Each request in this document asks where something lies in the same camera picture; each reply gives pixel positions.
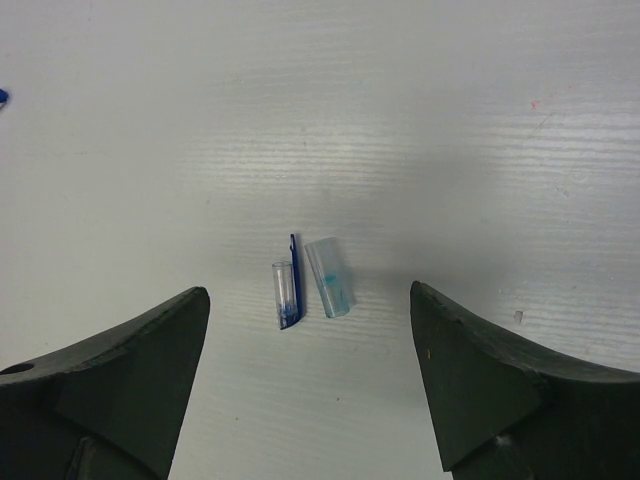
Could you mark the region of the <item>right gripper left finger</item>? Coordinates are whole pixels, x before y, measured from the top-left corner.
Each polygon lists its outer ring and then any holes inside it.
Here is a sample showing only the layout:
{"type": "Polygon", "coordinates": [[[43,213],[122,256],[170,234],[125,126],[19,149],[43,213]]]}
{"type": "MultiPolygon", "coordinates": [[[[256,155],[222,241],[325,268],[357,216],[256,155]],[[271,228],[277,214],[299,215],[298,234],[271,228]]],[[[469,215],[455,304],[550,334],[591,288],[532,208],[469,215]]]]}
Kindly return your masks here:
{"type": "Polygon", "coordinates": [[[194,287],[3,369],[2,478],[168,478],[208,319],[194,287]]]}

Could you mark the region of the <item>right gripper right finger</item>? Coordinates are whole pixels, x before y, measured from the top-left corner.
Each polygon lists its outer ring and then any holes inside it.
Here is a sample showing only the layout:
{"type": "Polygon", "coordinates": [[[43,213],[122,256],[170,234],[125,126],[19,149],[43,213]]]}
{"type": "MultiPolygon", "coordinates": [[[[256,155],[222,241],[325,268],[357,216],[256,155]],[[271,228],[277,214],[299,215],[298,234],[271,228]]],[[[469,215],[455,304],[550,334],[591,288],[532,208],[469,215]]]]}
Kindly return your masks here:
{"type": "Polygon", "coordinates": [[[571,357],[410,290],[444,471],[456,479],[636,479],[639,375],[571,357]]]}

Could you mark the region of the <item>blue clip pen cap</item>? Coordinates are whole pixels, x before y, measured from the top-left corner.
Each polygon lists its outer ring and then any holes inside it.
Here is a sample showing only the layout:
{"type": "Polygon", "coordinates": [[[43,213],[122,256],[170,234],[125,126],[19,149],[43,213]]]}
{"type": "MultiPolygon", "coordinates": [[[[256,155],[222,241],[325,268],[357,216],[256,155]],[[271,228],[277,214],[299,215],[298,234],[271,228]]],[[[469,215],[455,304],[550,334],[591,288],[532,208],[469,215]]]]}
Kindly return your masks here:
{"type": "Polygon", "coordinates": [[[271,269],[278,328],[286,330],[305,314],[302,263],[295,233],[289,235],[289,258],[273,263],[271,269]]]}

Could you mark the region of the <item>light blue pen cap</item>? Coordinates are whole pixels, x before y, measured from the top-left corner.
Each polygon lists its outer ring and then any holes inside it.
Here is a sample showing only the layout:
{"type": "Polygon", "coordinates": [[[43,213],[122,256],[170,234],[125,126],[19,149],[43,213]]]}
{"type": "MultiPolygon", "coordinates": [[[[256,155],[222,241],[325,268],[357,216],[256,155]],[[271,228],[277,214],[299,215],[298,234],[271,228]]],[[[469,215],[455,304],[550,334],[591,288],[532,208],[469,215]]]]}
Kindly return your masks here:
{"type": "Polygon", "coordinates": [[[352,275],[347,268],[341,245],[328,237],[304,246],[305,253],[328,318],[348,314],[356,304],[352,275]]]}

